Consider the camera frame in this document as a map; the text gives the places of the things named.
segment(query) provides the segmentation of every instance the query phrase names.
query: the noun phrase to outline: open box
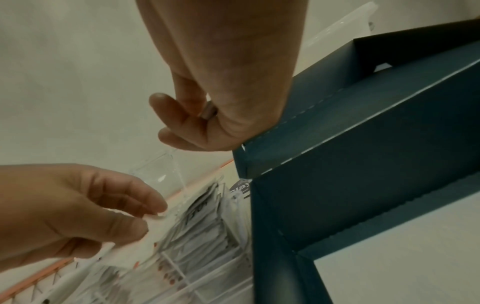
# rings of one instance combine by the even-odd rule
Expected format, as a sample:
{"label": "open box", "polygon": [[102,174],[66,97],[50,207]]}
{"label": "open box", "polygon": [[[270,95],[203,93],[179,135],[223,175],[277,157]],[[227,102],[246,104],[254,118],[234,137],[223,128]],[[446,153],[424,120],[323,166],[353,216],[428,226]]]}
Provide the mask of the open box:
{"label": "open box", "polygon": [[294,78],[234,151],[257,304],[335,302],[315,261],[480,191],[479,79],[480,21],[355,39]]}

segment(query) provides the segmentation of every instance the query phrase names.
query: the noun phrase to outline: plastic container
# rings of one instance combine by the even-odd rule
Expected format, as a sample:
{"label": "plastic container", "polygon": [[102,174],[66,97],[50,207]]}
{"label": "plastic container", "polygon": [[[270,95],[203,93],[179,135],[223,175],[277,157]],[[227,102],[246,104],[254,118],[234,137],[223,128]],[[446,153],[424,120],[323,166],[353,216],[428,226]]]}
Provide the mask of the plastic container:
{"label": "plastic container", "polygon": [[370,17],[378,8],[377,4],[369,2],[313,37],[304,37],[294,75],[307,69],[354,38],[371,35]]}

